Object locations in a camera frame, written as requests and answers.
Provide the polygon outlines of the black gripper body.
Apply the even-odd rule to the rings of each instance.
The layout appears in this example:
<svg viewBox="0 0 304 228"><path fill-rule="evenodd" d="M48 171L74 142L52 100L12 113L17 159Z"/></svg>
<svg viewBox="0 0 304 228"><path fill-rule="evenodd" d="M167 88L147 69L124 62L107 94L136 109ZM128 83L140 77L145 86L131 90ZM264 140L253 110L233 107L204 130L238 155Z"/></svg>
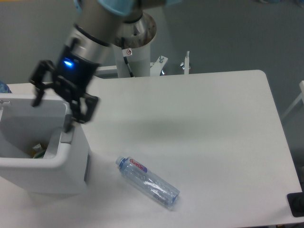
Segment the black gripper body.
<svg viewBox="0 0 304 228"><path fill-rule="evenodd" d="M67 102L78 100L86 92L98 63L90 62L72 53L65 46L58 59L54 76L59 76L61 85L55 92Z"/></svg>

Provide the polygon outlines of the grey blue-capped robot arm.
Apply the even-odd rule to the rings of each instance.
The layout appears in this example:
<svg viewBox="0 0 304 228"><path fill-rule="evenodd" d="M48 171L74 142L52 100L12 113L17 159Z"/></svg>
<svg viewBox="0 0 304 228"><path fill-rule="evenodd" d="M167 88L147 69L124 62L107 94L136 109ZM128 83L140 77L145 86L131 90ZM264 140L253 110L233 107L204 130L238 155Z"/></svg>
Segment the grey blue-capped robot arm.
<svg viewBox="0 0 304 228"><path fill-rule="evenodd" d="M68 102L71 110L64 132L71 131L75 123L91 121L99 98L88 94L86 88L115 42L119 28L138 20L145 9L176 3L176 0L76 0L80 17L57 63L39 61L30 77L36 91L33 107L40 105L45 90L52 89Z"/></svg>

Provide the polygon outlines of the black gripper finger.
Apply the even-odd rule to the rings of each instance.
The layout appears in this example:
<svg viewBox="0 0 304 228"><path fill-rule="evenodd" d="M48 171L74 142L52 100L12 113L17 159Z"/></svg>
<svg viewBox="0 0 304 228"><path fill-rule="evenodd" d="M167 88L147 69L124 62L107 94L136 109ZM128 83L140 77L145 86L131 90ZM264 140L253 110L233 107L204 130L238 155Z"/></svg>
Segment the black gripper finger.
<svg viewBox="0 0 304 228"><path fill-rule="evenodd" d="M65 133L70 132L75 123L85 124L91 121L99 98L84 93L82 96L69 97L67 102L69 103L71 114L68 114L64 121L63 131Z"/></svg>
<svg viewBox="0 0 304 228"><path fill-rule="evenodd" d="M43 79L47 73L52 74L54 71L55 65L51 60L41 60L36 65L29 79L29 82L35 89L35 98L32 101L32 107L39 106L45 94L45 90L52 88L53 82L45 84Z"/></svg>

